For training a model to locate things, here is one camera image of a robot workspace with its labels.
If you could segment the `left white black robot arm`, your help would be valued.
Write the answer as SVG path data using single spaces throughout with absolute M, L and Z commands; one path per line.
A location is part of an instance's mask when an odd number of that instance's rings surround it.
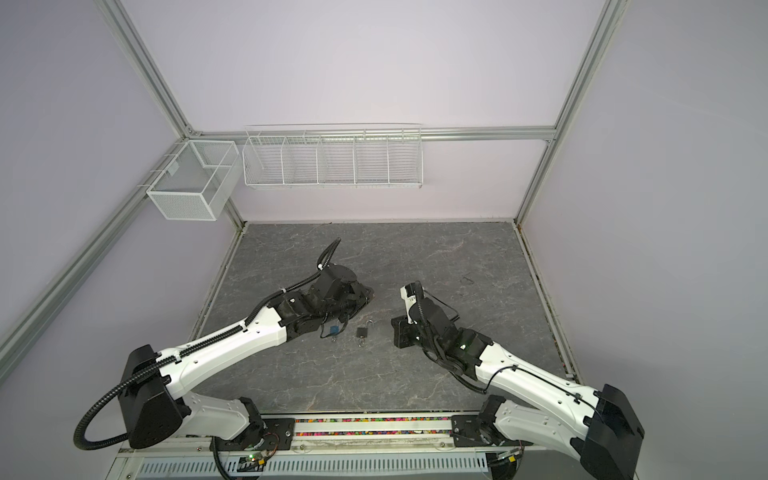
M 209 437 L 215 448 L 260 447 L 267 426 L 254 401 L 196 393 L 203 381 L 240 361 L 329 321 L 347 324 L 372 299 L 371 288 L 349 268 L 333 263 L 334 240 L 320 254 L 316 270 L 266 298 L 244 319 L 209 335 L 160 351 L 133 350 L 120 382 L 105 393 L 75 427 L 73 443 L 94 451 L 129 443 L 145 449 L 175 437 Z

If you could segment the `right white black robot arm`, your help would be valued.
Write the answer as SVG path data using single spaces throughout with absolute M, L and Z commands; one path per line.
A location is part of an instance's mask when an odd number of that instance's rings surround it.
M 635 478 L 645 429 L 622 390 L 559 377 L 457 326 L 420 282 L 403 286 L 400 296 L 405 313 L 392 321 L 395 345 L 419 347 L 465 387 L 486 396 L 477 420 L 489 440 L 560 452 L 595 479 Z

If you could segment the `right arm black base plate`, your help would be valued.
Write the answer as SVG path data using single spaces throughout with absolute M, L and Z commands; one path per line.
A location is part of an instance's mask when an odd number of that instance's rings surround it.
M 451 438 L 456 447 L 528 447 L 531 442 L 510 440 L 478 415 L 453 415 Z

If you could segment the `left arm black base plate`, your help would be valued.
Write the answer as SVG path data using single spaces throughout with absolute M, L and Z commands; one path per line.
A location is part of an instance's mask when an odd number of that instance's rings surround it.
M 291 417 L 268 418 L 261 423 L 250 424 L 234 439 L 214 438 L 210 450 L 224 451 L 288 450 L 294 436 L 296 421 Z

